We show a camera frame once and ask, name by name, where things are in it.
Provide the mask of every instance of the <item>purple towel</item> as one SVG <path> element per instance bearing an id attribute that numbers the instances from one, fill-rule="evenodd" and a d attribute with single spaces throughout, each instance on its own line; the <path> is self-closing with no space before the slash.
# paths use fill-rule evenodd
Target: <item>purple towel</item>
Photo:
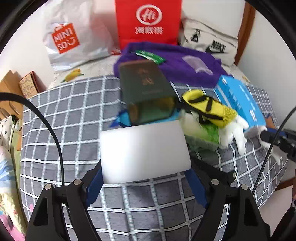
<path id="1" fill-rule="evenodd" d="M 213 88 L 216 86 L 220 75 L 228 75 L 221 66 L 221 61 L 216 60 L 212 55 L 189 48 L 184 48 L 176 45 L 158 44 L 151 42 L 134 42 L 129 43 L 122 51 L 122 56 L 114 65 L 114 75 L 119 78 L 118 66 L 120 63 L 143 59 L 143 57 L 136 55 L 136 50 L 144 50 L 153 54 L 159 55 L 166 59 L 166 61 L 159 65 L 162 73 L 168 81 L 173 83 L 184 83 L 190 86 L 203 86 Z M 200 62 L 199 59 L 208 67 L 207 71 L 196 72 L 194 63 L 189 65 L 192 59 Z"/>

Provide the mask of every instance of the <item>blue cardboard box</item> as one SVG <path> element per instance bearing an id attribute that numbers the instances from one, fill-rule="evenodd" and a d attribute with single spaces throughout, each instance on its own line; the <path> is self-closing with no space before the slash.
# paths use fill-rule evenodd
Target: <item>blue cardboard box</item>
<path id="1" fill-rule="evenodd" d="M 246 86 L 231 76 L 221 75 L 215 90 L 222 104 L 236 110 L 249 123 L 245 136 L 258 135 L 257 126 L 265 126 L 266 122 Z"/>

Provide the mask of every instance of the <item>red paper bag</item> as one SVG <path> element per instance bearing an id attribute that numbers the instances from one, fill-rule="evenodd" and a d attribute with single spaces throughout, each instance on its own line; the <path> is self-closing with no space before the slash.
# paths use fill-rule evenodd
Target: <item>red paper bag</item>
<path id="1" fill-rule="evenodd" d="M 120 48 L 130 42 L 177 44 L 182 0 L 115 0 Z"/>

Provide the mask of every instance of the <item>blue gripper pad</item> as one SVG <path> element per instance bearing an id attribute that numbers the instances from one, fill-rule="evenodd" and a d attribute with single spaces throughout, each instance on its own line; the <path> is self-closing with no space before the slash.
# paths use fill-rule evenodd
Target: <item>blue gripper pad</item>
<path id="1" fill-rule="evenodd" d="M 191 168 L 185 171 L 184 174 L 187 178 L 190 188 L 192 189 L 196 201 L 206 208 L 208 204 L 206 190 L 196 172 Z"/>
<path id="2" fill-rule="evenodd" d="M 103 184 L 103 173 L 100 168 L 86 190 L 85 205 L 87 208 L 97 200 Z"/>
<path id="3" fill-rule="evenodd" d="M 206 190 L 196 172 L 191 168 L 185 171 L 184 174 L 187 178 L 190 188 L 192 189 L 196 201 L 206 208 L 208 204 Z M 87 198 L 85 205 L 87 208 L 97 200 L 103 184 L 103 173 L 102 169 L 100 168 L 86 190 Z"/>

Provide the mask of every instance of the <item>cardboard box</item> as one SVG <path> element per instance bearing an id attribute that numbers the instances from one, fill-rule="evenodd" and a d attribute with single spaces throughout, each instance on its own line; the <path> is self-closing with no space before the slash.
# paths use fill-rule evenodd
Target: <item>cardboard box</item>
<path id="1" fill-rule="evenodd" d="M 17 74 L 10 71 L 0 81 L 0 91 L 17 94 L 23 97 L 22 91 L 18 85 L 20 79 Z M 4 119 L 9 115 L 15 115 L 22 119 L 23 105 L 13 101 L 2 101 L 0 103 L 0 118 Z"/>
<path id="2" fill-rule="evenodd" d="M 266 122 L 246 86 L 231 76 L 221 75 L 215 90 L 222 104 L 236 110 L 248 122 L 249 129 L 244 135 L 246 137 L 258 135 L 257 126 L 265 126 Z"/>
<path id="3" fill-rule="evenodd" d="M 19 86 L 26 99 L 29 99 L 39 93 L 33 71 L 20 80 Z"/>

